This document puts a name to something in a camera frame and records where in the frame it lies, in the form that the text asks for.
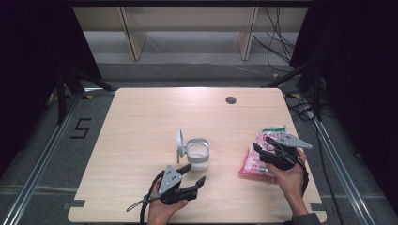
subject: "sleeve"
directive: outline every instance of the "sleeve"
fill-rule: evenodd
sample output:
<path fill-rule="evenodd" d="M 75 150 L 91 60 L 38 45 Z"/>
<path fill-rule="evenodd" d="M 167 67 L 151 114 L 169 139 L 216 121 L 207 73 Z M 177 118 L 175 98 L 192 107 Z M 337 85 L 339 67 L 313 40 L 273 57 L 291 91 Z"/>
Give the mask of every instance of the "sleeve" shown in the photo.
<path fill-rule="evenodd" d="M 319 221 L 319 218 L 315 213 L 311 213 L 311 214 L 293 217 L 293 224 L 294 225 L 319 225 L 319 224 L 321 224 L 321 222 Z"/>

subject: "floor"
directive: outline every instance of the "floor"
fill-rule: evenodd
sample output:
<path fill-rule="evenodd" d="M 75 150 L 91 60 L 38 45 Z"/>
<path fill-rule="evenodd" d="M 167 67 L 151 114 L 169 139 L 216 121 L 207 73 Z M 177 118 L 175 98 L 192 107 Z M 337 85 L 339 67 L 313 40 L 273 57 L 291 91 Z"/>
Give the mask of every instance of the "floor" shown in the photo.
<path fill-rule="evenodd" d="M 176 64 L 193 71 L 206 67 L 209 74 L 212 68 L 230 68 L 236 73 L 245 72 L 266 79 L 283 75 L 285 71 L 281 70 L 291 69 L 280 56 L 268 52 L 256 40 L 253 41 L 249 60 L 242 61 L 234 33 L 149 33 L 143 54 L 140 60 L 135 62 L 130 59 L 123 33 L 86 32 L 85 35 L 100 69 L 103 70 L 115 68 L 128 70 L 130 65 L 145 67 L 145 65 Z M 255 36 L 266 45 L 270 43 L 267 34 L 255 34 Z M 283 36 L 293 44 L 297 38 L 297 34 L 283 34 Z M 280 43 L 275 40 L 272 43 L 273 50 L 283 53 L 283 46 Z M 271 65 L 272 68 L 268 72 L 258 69 L 263 65 Z M 41 123 L 32 133 L 32 141 L 16 157 L 8 169 L 9 172 L 0 180 L 0 220 L 6 219 L 6 211 L 16 202 L 18 193 L 26 187 L 25 182 L 30 172 L 35 169 L 38 160 L 42 160 L 40 152 L 45 148 L 45 150 L 50 149 L 50 159 L 46 161 L 38 182 L 32 184 L 34 194 L 30 196 L 29 203 L 19 209 L 24 212 L 17 220 L 19 224 L 70 224 L 69 203 L 73 200 L 80 183 L 84 164 L 89 160 L 90 152 L 87 149 L 95 144 L 101 123 L 90 127 L 88 138 L 71 141 L 70 137 L 82 135 L 82 133 L 76 134 L 74 125 L 90 123 L 88 117 L 91 121 L 102 121 L 113 97 L 109 94 L 99 94 L 94 98 L 96 101 L 74 98 L 70 100 L 70 105 L 73 105 L 74 101 L 79 101 L 75 106 L 77 114 L 70 118 L 68 125 L 70 128 L 60 133 L 60 136 L 67 138 L 60 138 L 53 143 L 53 145 L 68 146 L 68 151 L 51 152 L 51 146 L 47 144 L 54 135 L 57 120 L 56 104 L 49 104 L 49 110 L 43 114 Z M 298 105 L 298 101 L 298 98 L 290 97 L 287 103 L 294 108 Z M 326 109 L 324 113 L 331 115 L 333 111 Z M 320 130 L 325 139 L 323 141 L 325 155 L 322 155 L 322 151 L 308 153 L 309 163 L 314 171 L 314 181 L 328 213 L 325 224 L 398 224 L 397 216 L 367 171 L 366 165 L 354 155 L 355 147 L 347 138 L 344 129 L 340 127 L 338 119 L 326 115 L 324 118 L 322 123 L 314 125 L 295 119 L 295 126 L 303 140 L 316 140 L 314 128 Z"/>

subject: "hand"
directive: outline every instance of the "hand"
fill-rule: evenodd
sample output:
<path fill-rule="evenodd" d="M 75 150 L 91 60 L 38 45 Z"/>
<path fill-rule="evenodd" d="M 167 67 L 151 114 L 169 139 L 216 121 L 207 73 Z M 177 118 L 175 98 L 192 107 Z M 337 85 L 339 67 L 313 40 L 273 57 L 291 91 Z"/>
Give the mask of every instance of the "hand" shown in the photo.
<path fill-rule="evenodd" d="M 156 181 L 153 187 L 152 193 L 158 193 L 159 185 L 161 184 L 161 178 Z M 185 207 L 188 204 L 188 200 L 181 200 L 172 205 L 166 205 L 157 199 L 149 205 L 149 215 L 147 225 L 165 225 L 170 220 L 172 215 L 179 209 Z"/>
<path fill-rule="evenodd" d="M 303 163 L 307 159 L 307 156 L 301 150 L 298 150 L 298 157 Z M 302 200 L 302 181 L 304 174 L 302 168 L 297 163 L 292 169 L 287 171 L 279 170 L 270 163 L 268 163 L 266 167 L 275 175 L 279 187 L 290 205 L 293 216 L 308 214 L 304 201 Z"/>

